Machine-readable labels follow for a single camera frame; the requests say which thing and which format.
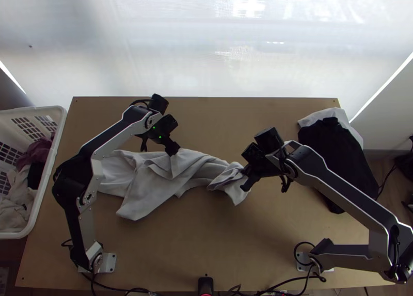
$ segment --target laundry basket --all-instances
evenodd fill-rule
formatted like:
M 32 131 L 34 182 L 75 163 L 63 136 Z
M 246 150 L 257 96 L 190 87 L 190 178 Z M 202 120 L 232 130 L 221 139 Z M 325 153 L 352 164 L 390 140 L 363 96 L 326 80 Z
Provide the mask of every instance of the laundry basket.
M 0 111 L 0 196 L 7 195 L 10 189 L 7 171 L 15 168 L 17 159 L 27 150 L 28 146 L 41 137 L 50 138 L 51 133 L 55 132 L 26 227 L 18 233 L 0 232 L 0 239 L 23 238 L 35 226 L 65 120 L 66 110 L 60 106 L 26 107 Z

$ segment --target white cloth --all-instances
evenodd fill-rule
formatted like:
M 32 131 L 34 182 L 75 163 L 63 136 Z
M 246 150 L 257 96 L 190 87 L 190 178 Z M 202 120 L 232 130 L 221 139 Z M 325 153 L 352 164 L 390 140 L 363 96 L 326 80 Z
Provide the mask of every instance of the white cloth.
M 324 118 L 333 118 L 333 117 L 337 118 L 338 122 L 343 128 L 348 129 L 350 131 L 350 134 L 353 135 L 353 137 L 357 140 L 357 142 L 360 144 L 361 148 L 363 149 L 363 138 L 350 125 L 344 109 L 333 107 L 333 108 L 327 108 L 324 110 L 313 112 L 312 114 L 309 114 L 305 118 L 298 120 L 298 124 L 300 125 L 300 127 L 306 127 L 306 126 L 313 125 L 318 120 L 323 120 Z
M 20 232 L 27 225 L 37 190 L 27 186 L 30 165 L 20 172 L 9 170 L 7 178 L 11 185 L 9 193 L 0 202 L 0 231 Z
M 210 155 L 179 149 L 165 152 L 133 153 L 116 150 L 102 160 L 105 178 L 99 191 L 124 197 L 116 212 L 130 220 L 139 220 L 173 195 L 180 197 L 190 188 L 207 185 L 208 190 L 222 190 L 234 205 L 248 192 L 240 185 L 246 180 L 241 164 L 228 164 Z

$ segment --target black cable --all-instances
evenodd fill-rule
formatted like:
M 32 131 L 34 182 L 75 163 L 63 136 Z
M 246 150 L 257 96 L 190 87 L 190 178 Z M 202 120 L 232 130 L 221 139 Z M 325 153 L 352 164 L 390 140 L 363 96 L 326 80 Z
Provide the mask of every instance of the black cable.
M 313 248 L 315 248 L 315 245 L 314 244 L 312 244 L 311 242 L 307 242 L 307 241 L 302 241 L 302 242 L 300 242 L 300 243 L 298 243 L 295 247 L 294 247 L 294 259 L 297 261 L 297 263 L 299 263 L 299 264 L 301 264 L 301 265 L 303 265 L 303 266 L 310 266 L 310 265 L 312 265 L 312 264 L 314 264 L 313 262 L 309 262 L 309 263 L 302 263 L 302 262 L 300 262 L 299 260 L 298 260 L 298 258 L 297 258 L 297 249 L 298 249 L 298 247 L 300 246 L 300 245 L 303 245 L 303 244 L 309 244 L 309 245 L 311 245 Z
M 390 268 L 390 273 L 395 276 L 397 273 L 397 269 L 399 268 L 399 240 L 397 236 L 393 235 L 392 237 L 393 242 L 393 263 Z
M 66 240 L 66 241 L 63 241 L 62 243 L 61 243 L 61 246 L 62 247 L 71 247 L 71 246 L 73 246 L 72 244 L 67 244 L 69 241 L 72 241 L 72 239 L 68 239 L 68 240 Z
M 314 267 L 314 264 L 311 265 L 310 270 L 309 270 L 308 273 L 307 273 L 307 276 L 297 277 L 297 278 L 292 278 L 292 279 L 289 279 L 289 280 L 285 280 L 284 282 L 281 282 L 281 283 L 279 283 L 279 284 L 277 284 L 277 285 L 271 286 L 270 288 L 267 288 L 267 289 L 264 290 L 264 291 L 257 292 L 256 296 L 261 296 L 262 294 L 265 294 L 265 293 L 282 293 L 282 292 L 274 291 L 274 290 L 275 290 L 277 287 L 280 287 L 280 286 L 282 286 L 282 285 L 284 285 L 284 284 L 287 284 L 287 283 L 293 282 L 293 281 L 297 281 L 297 280 L 303 280 L 303 279 L 306 280 L 306 283 L 305 283 L 305 285 L 304 285 L 304 288 L 305 288 L 305 289 L 307 288 L 307 283 L 308 283 L 308 280 L 309 280 L 309 279 L 315 279 L 315 278 L 317 278 L 317 279 L 319 279 L 319 280 L 320 280 L 321 282 L 323 282 L 323 283 L 326 282 L 327 280 L 326 280 L 325 277 L 322 277 L 322 276 L 320 276 L 320 275 L 318 275 L 318 274 L 316 274 L 316 273 L 314 273 L 314 275 L 310 275 L 310 273 L 311 273 L 311 268 L 312 268 L 312 267 Z
M 411 148 L 410 148 L 410 151 L 409 151 L 409 152 L 413 152 L 413 144 L 411 145 Z M 380 186 L 378 187 L 378 188 L 380 189 L 380 191 L 378 192 L 377 197 L 379 197 L 379 196 L 381 195 L 381 193 L 383 193 L 384 186 L 386 185 L 386 181 L 387 181 L 388 177 L 389 177 L 389 176 L 391 175 L 391 173 L 392 173 L 393 171 L 395 171 L 396 169 L 397 169 L 397 166 L 396 166 L 396 164 L 394 164 L 394 165 L 392 166 L 392 168 L 390 169 L 390 171 L 387 173 L 386 177 L 384 178 L 382 185 L 380 185 Z
M 62 242 L 61 246 L 68 247 L 68 248 L 72 247 L 73 246 L 72 244 L 67 244 L 71 240 L 72 239 L 68 239 L 68 240 Z M 94 290 L 94 285 L 97 285 L 97 286 L 100 286 L 100 287 L 103 287 L 105 289 L 112 290 L 112 291 L 126 292 L 126 295 L 128 295 L 130 292 L 138 292 L 138 293 L 150 293 L 151 292 L 150 290 L 148 290 L 146 288 L 141 288 L 141 287 L 134 287 L 134 288 L 131 288 L 131 289 L 124 289 L 124 288 L 116 288 L 116 287 L 106 286 L 102 283 L 97 282 L 96 281 L 97 274 L 94 273 L 94 262 L 95 262 L 97 257 L 98 257 L 98 255 L 93 259 L 93 262 L 92 262 L 92 278 L 88 277 L 85 273 L 82 273 L 82 276 L 90 281 L 90 289 L 91 289 L 91 292 L 92 292 L 93 296 L 96 296 L 96 292 Z

